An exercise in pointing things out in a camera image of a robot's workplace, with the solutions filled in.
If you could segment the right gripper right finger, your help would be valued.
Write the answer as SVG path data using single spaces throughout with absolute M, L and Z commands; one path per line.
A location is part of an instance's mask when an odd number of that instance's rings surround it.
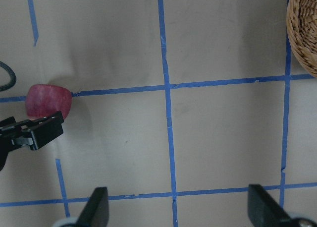
M 259 184 L 248 187 L 248 218 L 254 227 L 315 227 L 304 217 L 291 217 Z

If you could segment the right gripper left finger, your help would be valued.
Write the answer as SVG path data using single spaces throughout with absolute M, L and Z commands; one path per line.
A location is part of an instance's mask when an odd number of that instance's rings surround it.
M 76 227 L 106 227 L 109 221 L 109 202 L 106 187 L 97 187 L 78 217 Z

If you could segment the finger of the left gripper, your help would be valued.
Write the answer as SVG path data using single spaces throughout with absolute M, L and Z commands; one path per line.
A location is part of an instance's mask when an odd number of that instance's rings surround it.
M 37 151 L 63 134 L 62 112 L 36 120 L 17 122 L 13 116 L 0 122 L 0 168 L 3 169 L 8 154 L 24 146 Z

